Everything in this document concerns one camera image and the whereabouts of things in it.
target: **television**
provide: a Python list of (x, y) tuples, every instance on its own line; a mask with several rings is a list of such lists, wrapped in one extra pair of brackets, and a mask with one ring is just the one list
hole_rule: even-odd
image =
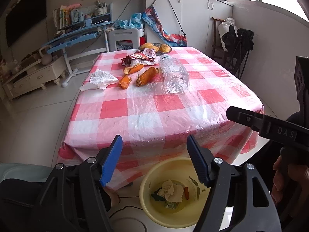
[(7, 46), (46, 18), (46, 0), (21, 0), (6, 17)]

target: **clear plastic packaging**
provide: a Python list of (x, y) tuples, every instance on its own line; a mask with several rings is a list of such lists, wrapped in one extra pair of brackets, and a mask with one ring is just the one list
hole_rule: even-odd
[(177, 58), (165, 54), (160, 57), (159, 64), (163, 88), (167, 94), (182, 94), (188, 91), (190, 75)]

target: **yellow bucket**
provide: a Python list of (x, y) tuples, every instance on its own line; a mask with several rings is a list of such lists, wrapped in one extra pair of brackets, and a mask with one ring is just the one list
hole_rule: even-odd
[[(163, 201), (155, 201), (151, 194), (168, 180), (181, 183), (189, 189), (189, 199), (183, 201), (176, 210), (164, 207)], [(173, 229), (192, 226), (197, 223), (205, 206), (210, 188), (198, 181), (194, 166), (189, 158), (172, 158), (155, 165), (143, 179), (139, 189), (139, 199), (147, 216), (157, 224)]]

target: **colorful bag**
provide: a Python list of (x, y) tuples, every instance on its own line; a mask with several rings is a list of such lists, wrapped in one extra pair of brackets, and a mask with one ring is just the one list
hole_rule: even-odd
[(176, 46), (187, 47), (188, 42), (187, 42), (186, 34), (183, 32), (183, 29), (180, 25), (180, 22), (177, 18), (177, 15), (176, 15), (171, 3), (170, 3), (170, 5), (171, 5), (173, 12), (174, 12), (174, 14), (177, 18), (177, 21), (180, 25), (181, 32), (183, 33), (183, 36), (179, 35), (179, 34), (171, 34), (171, 35), (167, 34), (167, 32), (163, 29), (163, 26), (162, 26), (162, 24), (159, 20), (159, 17), (157, 15), (156, 11), (155, 11), (155, 8), (153, 7), (154, 2), (143, 13), (143, 15), (142, 15), (143, 20), (149, 25), (149, 27), (153, 30), (153, 32), (155, 32), (159, 36), (159, 38), (162, 39), (169, 46), (171, 46), (171, 47), (176, 47)]

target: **bag strap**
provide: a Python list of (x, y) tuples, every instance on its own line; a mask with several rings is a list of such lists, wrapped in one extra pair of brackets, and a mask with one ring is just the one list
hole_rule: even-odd
[(181, 24), (180, 24), (180, 22), (179, 22), (179, 20), (178, 20), (178, 17), (177, 17), (177, 15), (176, 15), (176, 12), (175, 12), (175, 10), (174, 10), (174, 8), (173, 8), (173, 6), (172, 6), (170, 0), (168, 0), (168, 2), (169, 2), (169, 4), (170, 4), (170, 6), (172, 7), (172, 10), (173, 10), (173, 12), (174, 12), (174, 15), (175, 15), (175, 17), (176, 17), (176, 19), (177, 19), (177, 21), (178, 21), (178, 23), (179, 23), (179, 26), (180, 26), (180, 28), (181, 28), (181, 32), (182, 32), (183, 36), (185, 37), (186, 34), (183, 32), (183, 29), (182, 29), (182, 27), (181, 27)]

